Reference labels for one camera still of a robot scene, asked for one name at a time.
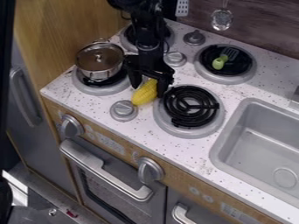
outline countertop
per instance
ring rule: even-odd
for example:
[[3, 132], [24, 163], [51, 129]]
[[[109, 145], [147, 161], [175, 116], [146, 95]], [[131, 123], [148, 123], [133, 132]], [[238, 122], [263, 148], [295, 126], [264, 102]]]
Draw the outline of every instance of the countertop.
[[[109, 109], [119, 100], [130, 100], [133, 89], [129, 87], [110, 96], [83, 94], [72, 83], [72, 67], [41, 89], [41, 94], [249, 206], [284, 223], [299, 223], [298, 208], [217, 169], [209, 159], [209, 150], [242, 100], [258, 98], [291, 110], [288, 108], [289, 99], [299, 83], [299, 61], [207, 31], [201, 31], [206, 37], [203, 45], [190, 46], [184, 43], [183, 36], [195, 28], [172, 21], [168, 21], [168, 25], [176, 33], [175, 44], [170, 50], [184, 53], [188, 59], [186, 65], [175, 69], [174, 85], [194, 84], [207, 88], [213, 91], [225, 106], [226, 118], [216, 133], [199, 139], [172, 136], [154, 122], [152, 103], [141, 106], [137, 118], [131, 122], [117, 122], [110, 116]], [[119, 33], [110, 41], [119, 45]], [[202, 78], [194, 69], [193, 58], [201, 48], [213, 44], [230, 44], [249, 51], [258, 63], [256, 75], [239, 85], [220, 85]]]

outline yellow corn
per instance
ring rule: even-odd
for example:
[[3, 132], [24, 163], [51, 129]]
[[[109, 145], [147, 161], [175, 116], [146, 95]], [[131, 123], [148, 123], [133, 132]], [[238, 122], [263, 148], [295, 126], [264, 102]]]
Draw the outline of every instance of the yellow corn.
[[150, 79], [133, 93], [132, 103], [142, 105], [153, 101], [156, 98], [156, 80]]

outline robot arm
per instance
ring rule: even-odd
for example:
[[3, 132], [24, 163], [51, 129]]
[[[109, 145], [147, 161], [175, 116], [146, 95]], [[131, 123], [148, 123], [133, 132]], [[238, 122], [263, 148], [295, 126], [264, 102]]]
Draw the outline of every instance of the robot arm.
[[160, 0], [108, 0], [118, 10], [131, 15], [136, 35], [138, 55], [128, 55], [124, 60], [133, 88], [138, 88], [143, 75], [157, 79], [157, 96], [162, 97], [173, 82], [175, 71], [163, 62], [164, 34]]

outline oven door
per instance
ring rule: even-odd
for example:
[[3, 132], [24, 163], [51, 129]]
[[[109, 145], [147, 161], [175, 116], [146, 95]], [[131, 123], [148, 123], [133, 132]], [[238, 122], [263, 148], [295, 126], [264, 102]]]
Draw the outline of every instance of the oven door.
[[65, 140], [60, 150], [86, 207], [113, 224], [164, 223], [166, 186], [142, 184], [135, 168], [82, 138]]

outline backsplash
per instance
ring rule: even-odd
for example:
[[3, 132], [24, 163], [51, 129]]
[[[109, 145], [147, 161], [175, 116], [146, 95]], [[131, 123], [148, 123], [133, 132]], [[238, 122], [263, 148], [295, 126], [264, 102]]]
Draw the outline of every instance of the backsplash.
[[211, 15], [221, 6], [222, 0], [190, 0], [189, 16], [179, 22], [299, 59], [299, 1], [230, 0], [233, 25], [215, 31]]

